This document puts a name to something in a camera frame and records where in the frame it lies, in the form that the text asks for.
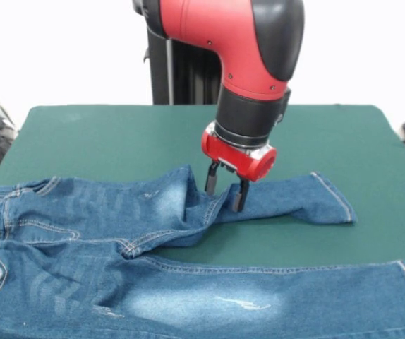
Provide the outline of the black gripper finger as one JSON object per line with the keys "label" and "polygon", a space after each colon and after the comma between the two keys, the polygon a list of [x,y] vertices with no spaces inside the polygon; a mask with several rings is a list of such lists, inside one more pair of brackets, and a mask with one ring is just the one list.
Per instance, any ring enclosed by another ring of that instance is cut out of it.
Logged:
{"label": "black gripper finger", "polygon": [[215,188],[217,185],[217,170],[219,167],[219,162],[217,161],[212,161],[208,173],[207,173],[207,178],[205,182],[205,192],[207,195],[213,196],[215,192]]}
{"label": "black gripper finger", "polygon": [[233,203],[233,211],[241,212],[244,208],[248,191],[250,187],[250,181],[244,178],[240,178],[239,190]]}

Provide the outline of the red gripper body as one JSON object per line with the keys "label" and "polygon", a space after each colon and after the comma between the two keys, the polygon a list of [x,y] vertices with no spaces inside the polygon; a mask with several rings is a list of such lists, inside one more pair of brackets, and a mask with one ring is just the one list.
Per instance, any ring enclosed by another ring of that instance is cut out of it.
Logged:
{"label": "red gripper body", "polygon": [[216,135],[214,121],[203,132],[201,146],[210,159],[226,165],[240,177],[252,182],[265,178],[277,159],[277,150],[269,143],[254,149],[229,145]]}

